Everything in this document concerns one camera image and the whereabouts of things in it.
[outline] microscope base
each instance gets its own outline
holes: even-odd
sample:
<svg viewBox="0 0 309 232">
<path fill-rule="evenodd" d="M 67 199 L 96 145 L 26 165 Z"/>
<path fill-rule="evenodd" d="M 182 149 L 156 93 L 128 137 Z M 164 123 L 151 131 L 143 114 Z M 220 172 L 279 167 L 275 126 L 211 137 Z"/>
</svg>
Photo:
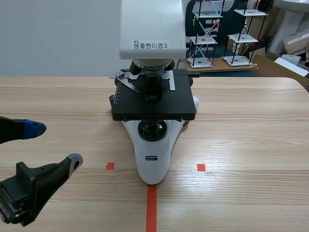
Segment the microscope base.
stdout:
<svg viewBox="0 0 309 232">
<path fill-rule="evenodd" d="M 193 98 L 197 110 L 199 101 L 196 97 Z M 165 121 L 168 127 L 167 134 L 157 142 L 148 142 L 140 137 L 138 132 L 140 122 L 123 122 L 123 125 L 134 145 L 136 166 L 140 177 L 147 184 L 156 185 L 164 179 L 168 172 L 170 154 L 185 121 Z"/>
</svg>

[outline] microscope stage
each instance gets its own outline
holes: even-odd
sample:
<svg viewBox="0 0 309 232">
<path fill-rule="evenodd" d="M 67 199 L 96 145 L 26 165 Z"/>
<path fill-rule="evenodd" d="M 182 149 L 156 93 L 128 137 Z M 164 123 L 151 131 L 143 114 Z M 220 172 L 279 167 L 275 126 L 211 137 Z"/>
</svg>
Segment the microscope stage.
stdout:
<svg viewBox="0 0 309 232">
<path fill-rule="evenodd" d="M 140 93 L 122 83 L 118 84 L 112 104 L 114 121 L 130 120 L 194 120 L 196 108 L 193 101 L 189 78 L 186 75 L 174 75 L 175 91 L 170 91 L 169 80 L 161 80 L 162 100 L 148 103 L 146 98 L 146 76 L 129 80 Z"/>
</svg>

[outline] microscope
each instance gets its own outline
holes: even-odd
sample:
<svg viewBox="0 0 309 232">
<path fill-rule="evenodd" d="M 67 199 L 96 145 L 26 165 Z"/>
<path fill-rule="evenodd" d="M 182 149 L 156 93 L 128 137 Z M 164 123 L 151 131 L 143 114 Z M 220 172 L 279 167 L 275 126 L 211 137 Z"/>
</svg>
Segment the microscope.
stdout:
<svg viewBox="0 0 309 232">
<path fill-rule="evenodd" d="M 140 177 L 160 183 L 182 128 L 195 119 L 199 101 L 192 82 L 174 75 L 173 59 L 186 53 L 182 0 L 122 0 L 120 59 L 129 70 L 116 73 L 110 96 L 112 118 L 122 121 L 135 149 Z"/>
</svg>

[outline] red tape marker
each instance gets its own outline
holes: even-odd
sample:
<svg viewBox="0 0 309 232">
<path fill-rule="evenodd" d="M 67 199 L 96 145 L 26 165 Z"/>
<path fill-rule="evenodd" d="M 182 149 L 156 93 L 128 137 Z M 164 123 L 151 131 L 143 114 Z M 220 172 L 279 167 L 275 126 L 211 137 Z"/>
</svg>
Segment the red tape marker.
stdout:
<svg viewBox="0 0 309 232">
<path fill-rule="evenodd" d="M 204 164 L 198 164 L 197 165 L 197 171 L 199 172 L 205 172 L 206 171 L 206 167 Z"/>
<path fill-rule="evenodd" d="M 156 232 L 156 185 L 148 186 L 146 232 Z"/>
<path fill-rule="evenodd" d="M 106 166 L 105 166 L 105 170 L 114 170 L 115 169 L 115 163 L 108 163 Z"/>
</svg>

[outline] wooden table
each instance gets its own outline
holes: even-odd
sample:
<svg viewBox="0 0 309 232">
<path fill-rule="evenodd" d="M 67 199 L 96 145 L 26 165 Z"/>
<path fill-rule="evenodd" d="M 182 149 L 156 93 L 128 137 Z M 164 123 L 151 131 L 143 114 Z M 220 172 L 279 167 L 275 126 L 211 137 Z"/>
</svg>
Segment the wooden table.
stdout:
<svg viewBox="0 0 309 232">
<path fill-rule="evenodd" d="M 84 157 L 34 223 L 0 224 L 0 232 L 145 231 L 147 185 L 125 128 L 112 120 L 114 91 L 102 77 L 0 78 L 0 115 L 47 125 L 37 139 L 0 146 L 0 179 L 20 161 Z M 157 186 L 157 231 L 308 232 L 309 94 L 287 78 L 200 78 L 193 93 L 197 118 Z"/>
</svg>

